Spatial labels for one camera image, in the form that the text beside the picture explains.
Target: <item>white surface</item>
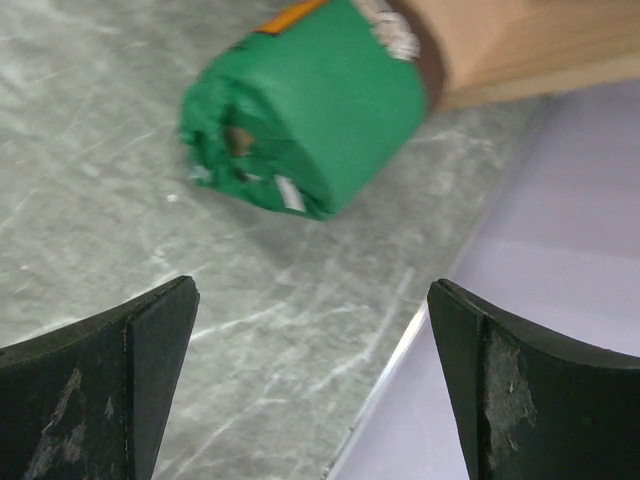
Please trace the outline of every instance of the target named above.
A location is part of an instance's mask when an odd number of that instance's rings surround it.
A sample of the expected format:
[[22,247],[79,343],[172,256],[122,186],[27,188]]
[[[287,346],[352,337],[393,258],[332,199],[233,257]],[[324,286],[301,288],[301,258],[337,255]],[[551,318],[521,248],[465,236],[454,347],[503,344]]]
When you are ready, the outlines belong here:
[[[640,81],[558,100],[453,280],[565,335],[640,356]],[[330,479],[468,479],[421,320]]]

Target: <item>white label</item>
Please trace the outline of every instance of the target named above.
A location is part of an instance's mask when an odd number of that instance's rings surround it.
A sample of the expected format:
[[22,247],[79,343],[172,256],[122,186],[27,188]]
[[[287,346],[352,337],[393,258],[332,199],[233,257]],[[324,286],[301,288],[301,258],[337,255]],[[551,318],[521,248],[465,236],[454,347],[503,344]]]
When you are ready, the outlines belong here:
[[298,187],[293,184],[290,178],[276,175],[276,183],[280,189],[280,195],[282,195],[285,207],[290,210],[297,210],[298,212],[307,211],[300,190],[298,190]]

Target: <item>green tape roll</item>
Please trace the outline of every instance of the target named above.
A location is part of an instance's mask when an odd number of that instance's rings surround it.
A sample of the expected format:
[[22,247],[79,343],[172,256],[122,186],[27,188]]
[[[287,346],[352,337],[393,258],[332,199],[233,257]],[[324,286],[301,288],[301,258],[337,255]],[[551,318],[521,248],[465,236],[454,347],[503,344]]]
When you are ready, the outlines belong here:
[[420,69],[379,38],[351,0],[315,0],[214,59],[182,109],[199,184],[276,212],[339,213],[430,108]]

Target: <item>grey marble surface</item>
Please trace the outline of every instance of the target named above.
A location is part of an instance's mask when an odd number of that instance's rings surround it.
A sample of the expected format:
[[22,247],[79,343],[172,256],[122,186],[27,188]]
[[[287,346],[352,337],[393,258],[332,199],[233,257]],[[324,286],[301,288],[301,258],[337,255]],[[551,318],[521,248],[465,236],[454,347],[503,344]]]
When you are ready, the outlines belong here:
[[0,344],[194,276],[158,480],[318,477],[541,104],[435,118],[326,224],[198,189],[181,95],[287,2],[0,9]]

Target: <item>white scratch mark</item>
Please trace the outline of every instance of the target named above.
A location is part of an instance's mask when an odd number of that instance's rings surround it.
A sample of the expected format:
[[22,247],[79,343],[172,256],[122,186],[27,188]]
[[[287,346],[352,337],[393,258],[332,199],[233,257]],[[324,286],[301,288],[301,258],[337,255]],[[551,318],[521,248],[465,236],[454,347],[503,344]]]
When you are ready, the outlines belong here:
[[62,390],[58,404],[53,410],[49,424],[42,429],[42,436],[29,462],[29,469],[22,477],[23,480],[35,480],[36,478],[43,477],[49,468],[51,468],[53,460],[60,448],[64,449],[65,460],[75,462],[80,458],[82,454],[82,440],[84,439],[85,432],[84,424],[75,427],[71,433],[71,438],[62,441],[52,438],[49,435],[49,430],[51,427],[55,427],[60,423],[60,420],[62,420],[62,417],[64,417],[67,411],[71,394],[80,389],[81,383],[82,374],[80,370],[74,368],[69,381]]

